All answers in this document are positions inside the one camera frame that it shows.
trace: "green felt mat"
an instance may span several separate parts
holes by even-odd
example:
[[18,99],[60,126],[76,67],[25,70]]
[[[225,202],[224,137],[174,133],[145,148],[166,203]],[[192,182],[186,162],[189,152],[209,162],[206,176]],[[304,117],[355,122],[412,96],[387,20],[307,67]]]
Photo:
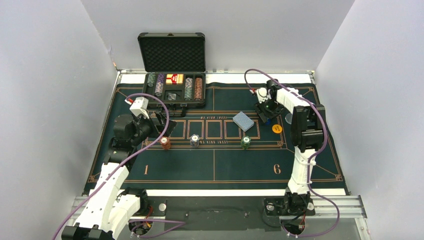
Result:
[[[263,84],[254,84],[254,88]],[[292,84],[299,93],[313,103],[319,103],[315,85]],[[93,189],[100,175],[108,143],[113,137],[114,119],[130,114],[126,96],[141,93],[142,84],[119,84],[101,143],[85,185]],[[171,149],[163,150],[157,143],[141,153],[122,188],[145,189],[285,189],[292,173],[294,146],[290,141],[290,125],[284,120],[287,110],[273,119],[270,125],[262,124],[253,105],[252,96],[245,84],[211,83],[206,85],[206,106],[187,111],[186,117],[173,118],[177,126],[172,132]],[[254,121],[246,133],[232,121],[240,111]],[[283,132],[272,131],[274,124],[283,126]],[[189,137],[200,136],[200,146],[190,147]],[[244,134],[252,138],[250,148],[240,147]],[[314,188],[345,188],[331,134],[327,148],[316,157],[312,172]],[[153,139],[147,139],[146,146]]]

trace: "robotic arm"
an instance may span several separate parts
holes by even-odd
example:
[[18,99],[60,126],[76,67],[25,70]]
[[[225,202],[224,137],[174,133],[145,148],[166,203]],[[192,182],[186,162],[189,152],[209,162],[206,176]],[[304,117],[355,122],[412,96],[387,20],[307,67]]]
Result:
[[[76,219],[73,226],[65,226],[62,240],[114,240],[117,239],[131,216],[144,213],[148,208],[148,196],[145,189],[127,188],[120,191],[128,177],[136,157],[121,166],[108,181],[105,179],[119,164],[137,151],[137,146],[147,138],[157,138],[164,130],[166,119],[157,112],[150,118],[147,112],[148,100],[138,97],[129,108],[132,114],[119,115],[114,120],[114,137],[101,166],[101,172],[95,194]],[[169,136],[176,126],[169,121],[164,136]]]
[[[297,215],[299,212],[313,210],[314,205],[308,187],[308,166],[312,172],[315,157],[308,159],[319,150],[323,144],[323,126],[311,106],[298,98],[299,91],[288,87],[281,88],[273,80],[266,82],[266,87],[257,89],[254,93],[258,103],[254,108],[265,123],[280,115],[284,108],[292,114],[291,142],[294,147],[294,164],[291,178],[288,181],[284,195],[284,210],[286,215]],[[315,108],[325,121],[325,108],[316,104]]]

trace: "open case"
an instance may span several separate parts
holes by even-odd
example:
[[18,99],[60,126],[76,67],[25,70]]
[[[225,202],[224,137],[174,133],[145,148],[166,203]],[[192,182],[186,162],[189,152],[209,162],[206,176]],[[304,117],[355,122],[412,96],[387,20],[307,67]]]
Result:
[[[203,33],[148,33],[138,36],[145,76],[143,93],[171,109],[205,106],[206,64]],[[149,100],[149,107],[158,107]]]

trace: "case lid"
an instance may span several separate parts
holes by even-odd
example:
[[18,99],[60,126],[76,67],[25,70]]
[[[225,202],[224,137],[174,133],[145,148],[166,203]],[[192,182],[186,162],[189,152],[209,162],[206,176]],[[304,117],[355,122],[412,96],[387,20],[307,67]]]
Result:
[[148,33],[138,36],[146,72],[204,72],[203,33]]

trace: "gray wall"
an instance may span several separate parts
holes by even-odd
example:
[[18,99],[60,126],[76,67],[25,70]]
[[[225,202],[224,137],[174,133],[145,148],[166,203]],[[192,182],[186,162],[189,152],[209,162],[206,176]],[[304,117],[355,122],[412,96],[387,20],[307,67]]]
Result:
[[50,239],[87,180],[116,71],[79,0],[0,3],[1,239]]
[[206,35],[206,69],[315,70],[354,0],[82,0],[119,69],[141,32]]
[[424,2],[356,0],[316,70],[374,240],[423,239]]

